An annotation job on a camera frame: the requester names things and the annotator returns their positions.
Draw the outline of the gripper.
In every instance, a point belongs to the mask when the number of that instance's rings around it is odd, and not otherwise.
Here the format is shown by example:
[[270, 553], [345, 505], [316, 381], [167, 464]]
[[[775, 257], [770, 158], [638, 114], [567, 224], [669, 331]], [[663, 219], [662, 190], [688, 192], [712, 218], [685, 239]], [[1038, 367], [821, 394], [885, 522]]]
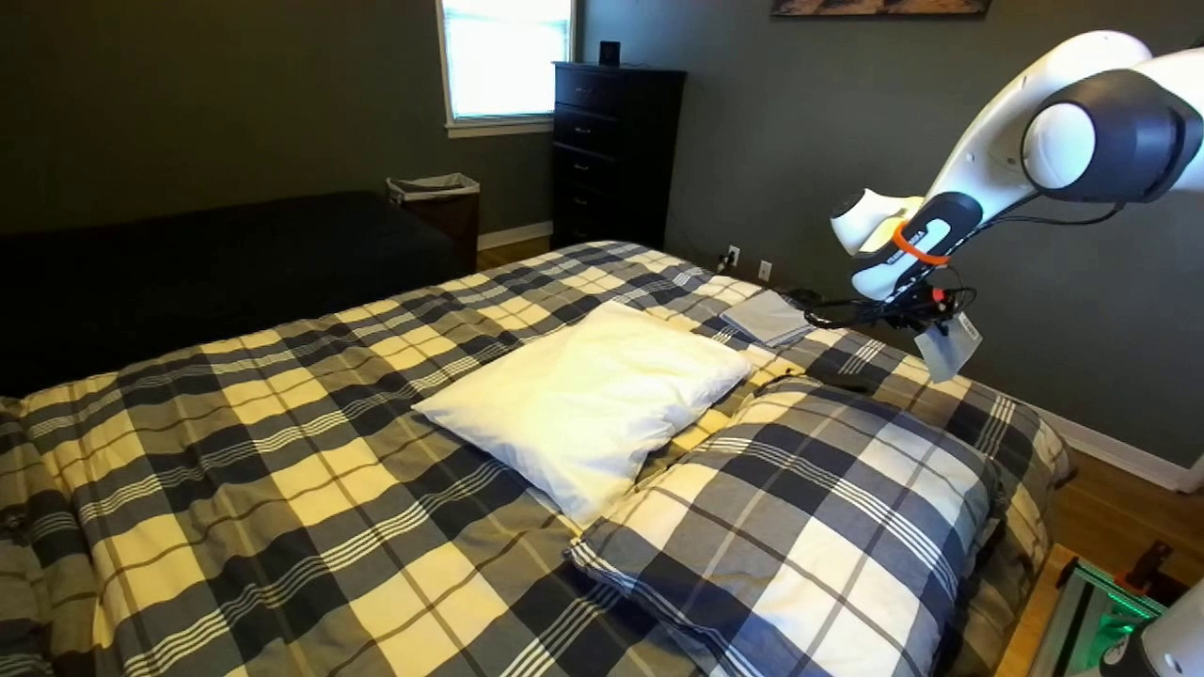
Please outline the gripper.
[[975, 299], [975, 287], [942, 288], [917, 282], [895, 298], [891, 304], [864, 298], [818, 299], [808, 304], [805, 310], [820, 313], [856, 312], [846, 317], [821, 317], [820, 326], [826, 329], [877, 326], [886, 323], [895, 329], [909, 329], [915, 332], [926, 332], [929, 326], [936, 326], [937, 332], [948, 332], [950, 323]]

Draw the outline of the grey book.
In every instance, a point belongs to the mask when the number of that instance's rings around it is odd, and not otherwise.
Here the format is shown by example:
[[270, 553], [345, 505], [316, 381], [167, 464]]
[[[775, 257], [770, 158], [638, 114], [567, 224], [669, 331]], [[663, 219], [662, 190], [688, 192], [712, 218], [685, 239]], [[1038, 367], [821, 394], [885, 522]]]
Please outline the grey book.
[[778, 292], [757, 292], [734, 304], [720, 318], [751, 345], [779, 348], [818, 330], [787, 298]]

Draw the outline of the plaid pillow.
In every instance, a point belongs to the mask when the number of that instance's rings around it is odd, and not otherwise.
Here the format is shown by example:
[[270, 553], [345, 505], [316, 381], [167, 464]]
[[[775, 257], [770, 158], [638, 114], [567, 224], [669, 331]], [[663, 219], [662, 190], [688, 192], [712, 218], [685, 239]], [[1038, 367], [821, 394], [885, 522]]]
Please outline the plaid pillow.
[[787, 377], [566, 557], [706, 677], [929, 677], [998, 493], [954, 434]]

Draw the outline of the white pillow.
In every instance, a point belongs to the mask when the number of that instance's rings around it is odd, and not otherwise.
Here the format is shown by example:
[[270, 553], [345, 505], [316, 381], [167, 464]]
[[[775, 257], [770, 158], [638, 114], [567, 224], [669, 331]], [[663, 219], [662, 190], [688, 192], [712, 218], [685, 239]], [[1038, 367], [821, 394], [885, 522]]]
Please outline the white pillow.
[[476, 369], [417, 412], [515, 469], [577, 526], [750, 373], [740, 352], [622, 304]]

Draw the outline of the bed with plaid comforter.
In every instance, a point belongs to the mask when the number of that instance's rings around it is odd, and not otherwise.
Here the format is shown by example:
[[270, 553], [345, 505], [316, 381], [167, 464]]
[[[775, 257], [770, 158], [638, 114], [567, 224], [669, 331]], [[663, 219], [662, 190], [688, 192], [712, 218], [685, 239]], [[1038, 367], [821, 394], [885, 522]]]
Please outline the bed with plaid comforter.
[[701, 677], [566, 561], [576, 526], [547, 498], [413, 411], [608, 300], [752, 361], [642, 479], [805, 371], [851, 373], [992, 457], [1007, 522], [939, 665], [990, 675], [1050, 549], [1066, 440], [1028, 404], [933, 385], [855, 331], [762, 351], [720, 320], [756, 292], [641, 245], [573, 245], [0, 396], [0, 677]]

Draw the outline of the white paper tag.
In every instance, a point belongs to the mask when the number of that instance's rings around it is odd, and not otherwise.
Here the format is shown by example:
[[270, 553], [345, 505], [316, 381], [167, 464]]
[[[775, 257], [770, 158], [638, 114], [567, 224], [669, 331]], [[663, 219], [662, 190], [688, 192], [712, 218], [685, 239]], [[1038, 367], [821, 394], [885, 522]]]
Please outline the white paper tag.
[[982, 335], [962, 312], [914, 338], [933, 383], [954, 379], [982, 343]]

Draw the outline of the black dresser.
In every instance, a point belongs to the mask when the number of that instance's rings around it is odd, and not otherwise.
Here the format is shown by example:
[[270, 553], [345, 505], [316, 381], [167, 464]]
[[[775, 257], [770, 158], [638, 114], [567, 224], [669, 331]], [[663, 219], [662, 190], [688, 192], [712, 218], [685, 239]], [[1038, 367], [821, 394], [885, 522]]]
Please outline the black dresser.
[[687, 73], [556, 63], [551, 248], [662, 249]]

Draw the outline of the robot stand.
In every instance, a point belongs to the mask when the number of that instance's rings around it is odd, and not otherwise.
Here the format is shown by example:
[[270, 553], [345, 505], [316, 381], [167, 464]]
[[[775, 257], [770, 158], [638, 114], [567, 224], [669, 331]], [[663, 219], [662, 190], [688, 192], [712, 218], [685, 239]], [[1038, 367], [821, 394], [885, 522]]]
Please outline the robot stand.
[[1204, 579], [1167, 575], [1173, 552], [1114, 575], [1056, 547], [993, 677], [1204, 677]]

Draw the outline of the dark laundry hamper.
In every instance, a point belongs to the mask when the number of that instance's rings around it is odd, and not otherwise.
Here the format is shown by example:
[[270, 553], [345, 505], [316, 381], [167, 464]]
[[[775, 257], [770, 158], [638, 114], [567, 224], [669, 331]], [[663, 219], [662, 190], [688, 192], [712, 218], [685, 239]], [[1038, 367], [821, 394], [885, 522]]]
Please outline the dark laundry hamper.
[[464, 173], [386, 179], [388, 198], [452, 239], [470, 271], [477, 270], [482, 186]]

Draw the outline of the window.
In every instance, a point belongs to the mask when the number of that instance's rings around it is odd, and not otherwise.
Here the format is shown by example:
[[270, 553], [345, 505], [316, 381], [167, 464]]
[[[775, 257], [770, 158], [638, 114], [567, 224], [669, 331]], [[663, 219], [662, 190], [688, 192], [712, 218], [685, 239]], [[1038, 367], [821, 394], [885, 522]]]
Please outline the window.
[[435, 0], [452, 140], [553, 129], [555, 63], [576, 57], [578, 0]]

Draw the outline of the black futon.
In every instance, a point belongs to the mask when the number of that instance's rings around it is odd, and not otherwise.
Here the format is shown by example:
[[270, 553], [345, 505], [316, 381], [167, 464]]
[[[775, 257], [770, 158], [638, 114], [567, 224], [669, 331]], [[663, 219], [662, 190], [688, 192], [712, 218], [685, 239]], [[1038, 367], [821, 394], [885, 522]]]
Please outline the black futon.
[[0, 236], [0, 396], [470, 273], [370, 190]]

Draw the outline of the framed wall picture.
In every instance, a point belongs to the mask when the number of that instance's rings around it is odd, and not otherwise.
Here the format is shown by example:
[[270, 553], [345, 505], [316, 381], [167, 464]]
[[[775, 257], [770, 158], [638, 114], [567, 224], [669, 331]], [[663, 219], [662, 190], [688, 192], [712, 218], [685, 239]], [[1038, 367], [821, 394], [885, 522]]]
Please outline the framed wall picture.
[[808, 17], [974, 17], [993, 0], [771, 0], [774, 18]]

